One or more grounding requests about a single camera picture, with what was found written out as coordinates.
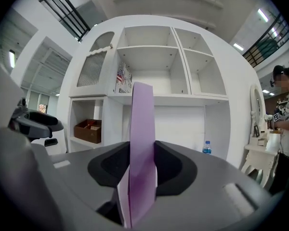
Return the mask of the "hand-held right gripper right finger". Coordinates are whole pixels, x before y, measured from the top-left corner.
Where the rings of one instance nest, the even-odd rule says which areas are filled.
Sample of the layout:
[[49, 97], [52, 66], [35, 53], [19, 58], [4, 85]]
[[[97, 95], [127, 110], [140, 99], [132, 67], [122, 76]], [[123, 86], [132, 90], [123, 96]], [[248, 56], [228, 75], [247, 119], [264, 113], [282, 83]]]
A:
[[223, 159], [155, 143], [157, 198], [137, 231], [265, 231], [282, 195], [271, 195]]

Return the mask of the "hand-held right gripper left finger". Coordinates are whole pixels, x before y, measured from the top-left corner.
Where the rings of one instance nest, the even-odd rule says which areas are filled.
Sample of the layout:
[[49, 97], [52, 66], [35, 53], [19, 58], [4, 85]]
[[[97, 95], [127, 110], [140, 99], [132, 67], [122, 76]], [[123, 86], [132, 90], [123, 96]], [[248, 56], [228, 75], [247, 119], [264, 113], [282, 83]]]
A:
[[94, 153], [49, 156], [20, 133], [0, 128], [0, 188], [11, 204], [13, 231], [121, 231], [104, 216], [115, 190], [88, 173]]

